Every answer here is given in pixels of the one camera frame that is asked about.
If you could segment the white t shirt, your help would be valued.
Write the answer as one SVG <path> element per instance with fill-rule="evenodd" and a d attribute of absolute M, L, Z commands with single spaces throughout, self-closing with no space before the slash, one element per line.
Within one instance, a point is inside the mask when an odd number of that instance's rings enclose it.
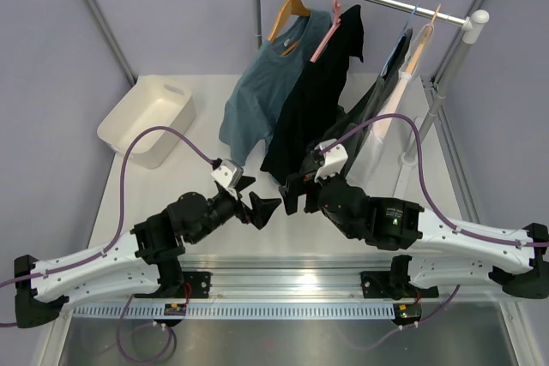
<path fill-rule="evenodd" d="M 382 98 L 381 108 L 374 110 L 374 117 L 398 112 L 402 96 L 412 77 L 412 73 L 398 73 L 397 83 L 394 86 L 388 85 L 389 94 L 386 98 Z M 347 173 L 347 181 L 349 183 L 359 186 L 363 190 L 367 189 L 368 183 L 373 178 L 374 172 L 380 164 L 385 140 L 392 121 L 393 118 L 387 118 L 376 121 L 367 128 L 364 128 L 364 139 L 359 146 L 356 159 Z"/>

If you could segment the beige plastic hanger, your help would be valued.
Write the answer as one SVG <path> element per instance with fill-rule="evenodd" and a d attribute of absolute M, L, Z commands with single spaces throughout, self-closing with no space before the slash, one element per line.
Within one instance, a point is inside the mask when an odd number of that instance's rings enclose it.
<path fill-rule="evenodd" d="M 410 43 L 406 58 L 401 66 L 401 76 L 409 81 L 415 77 L 417 69 L 421 64 L 423 53 L 427 49 L 434 32 L 434 23 L 440 8 L 441 4 L 435 9 L 434 16 L 431 18 L 430 22 L 421 28 L 419 34 Z"/>

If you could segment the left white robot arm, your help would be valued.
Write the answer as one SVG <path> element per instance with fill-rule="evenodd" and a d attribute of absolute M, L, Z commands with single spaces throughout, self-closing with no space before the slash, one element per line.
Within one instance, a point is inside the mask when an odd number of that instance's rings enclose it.
<path fill-rule="evenodd" d="M 279 198 L 255 193 L 244 203 L 239 191 L 254 181 L 245 177 L 235 189 L 219 186 L 210 199 L 187 192 L 123 233 L 110 249 L 86 249 L 51 261 L 16 258 L 16 326 L 42 326 L 65 310 L 104 298 L 183 296 L 188 281 L 178 258 L 185 244 L 201 242 L 230 219 L 261 230 L 281 204 Z"/>

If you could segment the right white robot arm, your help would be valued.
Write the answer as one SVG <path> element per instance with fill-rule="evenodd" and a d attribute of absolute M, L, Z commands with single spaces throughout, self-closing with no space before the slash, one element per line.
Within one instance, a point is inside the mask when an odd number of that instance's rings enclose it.
<path fill-rule="evenodd" d="M 394 252 L 384 283 L 392 298 L 443 285 L 484 283 L 499 285 L 511 297 L 548 296 L 544 225 L 509 230 L 443 221 L 418 203 L 371 197 L 343 177 L 347 151 L 333 141 L 314 149 L 310 161 L 279 188 L 286 213 L 296 213 L 304 196 L 305 211 L 320 212 L 346 238 Z"/>

